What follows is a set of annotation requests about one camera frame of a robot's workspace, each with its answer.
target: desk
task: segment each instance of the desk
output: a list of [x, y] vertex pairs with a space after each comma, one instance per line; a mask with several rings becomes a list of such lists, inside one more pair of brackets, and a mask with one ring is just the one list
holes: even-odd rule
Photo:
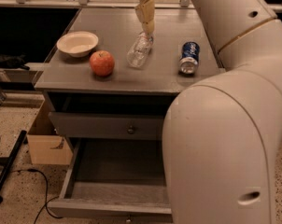
[[[162, 124], [169, 105], [193, 83], [219, 74], [194, 9], [156, 9], [154, 47], [133, 69], [126, 53], [141, 24], [131, 8], [83, 8], [70, 32], [99, 37], [97, 50], [115, 58], [109, 77], [97, 77], [89, 58], [57, 51], [35, 88], [42, 91], [59, 135], [74, 150], [61, 196], [49, 208], [63, 217], [171, 221], [162, 165]], [[178, 73], [181, 47], [201, 47], [197, 73]]]

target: soda can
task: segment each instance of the soda can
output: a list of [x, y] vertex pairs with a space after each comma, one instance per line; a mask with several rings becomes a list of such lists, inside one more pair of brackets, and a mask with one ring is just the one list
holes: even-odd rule
[[179, 71], [184, 74], [194, 74], [199, 65], [200, 47], [195, 42], [186, 42], [181, 49]]

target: cardboard box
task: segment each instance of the cardboard box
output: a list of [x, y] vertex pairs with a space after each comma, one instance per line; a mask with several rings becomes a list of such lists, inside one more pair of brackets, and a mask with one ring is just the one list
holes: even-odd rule
[[66, 140], [58, 136], [48, 118], [49, 109], [43, 104], [27, 138], [32, 164], [68, 165], [73, 157]]

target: white bowl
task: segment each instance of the white bowl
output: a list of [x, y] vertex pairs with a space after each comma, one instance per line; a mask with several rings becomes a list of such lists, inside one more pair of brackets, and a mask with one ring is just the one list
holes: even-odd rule
[[87, 56], [98, 43], [98, 37], [89, 32], [74, 32], [62, 36], [57, 42], [58, 50], [73, 57]]

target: speckled floor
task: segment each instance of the speckled floor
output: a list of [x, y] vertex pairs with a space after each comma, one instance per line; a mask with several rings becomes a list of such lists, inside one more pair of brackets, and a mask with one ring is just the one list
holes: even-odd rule
[[[8, 156], [21, 130], [28, 131], [43, 97], [39, 94], [8, 94], [0, 106], [0, 157]], [[48, 200], [59, 195], [67, 166], [32, 165], [27, 145], [22, 145], [12, 171], [36, 168], [43, 172], [49, 181]], [[277, 155], [276, 166], [276, 216], [282, 224], [282, 144]], [[12, 172], [2, 188], [3, 202], [0, 204], [0, 224], [34, 223], [38, 211], [45, 201], [46, 184], [40, 173]], [[36, 223], [123, 223], [115, 220], [62, 218], [55, 219], [42, 211]]]

